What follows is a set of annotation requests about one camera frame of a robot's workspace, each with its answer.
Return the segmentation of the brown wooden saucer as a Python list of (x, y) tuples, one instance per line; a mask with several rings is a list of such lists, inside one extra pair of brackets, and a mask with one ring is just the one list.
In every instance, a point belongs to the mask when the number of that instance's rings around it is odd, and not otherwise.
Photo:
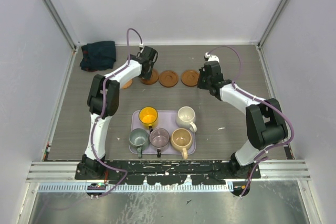
[(173, 70), (165, 70), (159, 75), (159, 83), (166, 88), (171, 88), (178, 83), (178, 75)]
[(184, 85), (188, 86), (188, 87), (194, 87), (197, 86), (198, 83), (198, 79), (199, 79), (199, 72), (196, 70), (185, 70), (182, 74), (181, 74), (181, 81)]
[(153, 85), (158, 81), (158, 79), (159, 79), (159, 73), (156, 69), (153, 69), (149, 80), (140, 79), (140, 81), (146, 85)]

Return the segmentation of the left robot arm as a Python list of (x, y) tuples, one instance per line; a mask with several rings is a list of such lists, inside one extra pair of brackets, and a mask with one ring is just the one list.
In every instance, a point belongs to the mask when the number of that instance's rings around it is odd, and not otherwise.
[(94, 76), (87, 99), (91, 119), (90, 136), (82, 157), (82, 162), (88, 166), (86, 173), (93, 180), (99, 180), (105, 174), (105, 167), (100, 162), (106, 155), (107, 132), (119, 107), (121, 87), (135, 77), (150, 79), (157, 58), (155, 49), (144, 46), (136, 55), (130, 55), (115, 71), (104, 76)]

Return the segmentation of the woven rattan coaster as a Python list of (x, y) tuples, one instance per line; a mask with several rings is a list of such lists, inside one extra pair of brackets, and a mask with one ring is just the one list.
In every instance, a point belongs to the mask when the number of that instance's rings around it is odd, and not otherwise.
[(130, 87), (132, 85), (132, 83), (133, 83), (133, 80), (130, 80), (125, 85), (123, 85), (121, 88), (126, 89), (126, 88)]

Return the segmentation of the white ceramic mug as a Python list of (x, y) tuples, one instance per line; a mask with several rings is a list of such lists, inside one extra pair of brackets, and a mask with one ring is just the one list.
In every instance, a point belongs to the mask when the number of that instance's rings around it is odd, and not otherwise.
[(189, 106), (181, 107), (177, 112), (175, 121), (179, 127), (188, 129), (191, 132), (196, 133), (197, 131), (197, 126), (195, 124), (196, 114), (191, 107)]

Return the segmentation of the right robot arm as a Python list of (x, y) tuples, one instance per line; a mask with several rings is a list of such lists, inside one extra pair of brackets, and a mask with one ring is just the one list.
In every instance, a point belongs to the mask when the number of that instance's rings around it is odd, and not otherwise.
[(246, 116), (247, 142), (231, 155), (229, 164), (233, 177), (241, 179), (249, 166), (267, 147), (272, 147), (288, 136), (285, 119), (276, 99), (262, 99), (245, 92), (231, 80), (225, 80), (216, 56), (211, 56), (199, 70), (197, 87), (229, 103)]

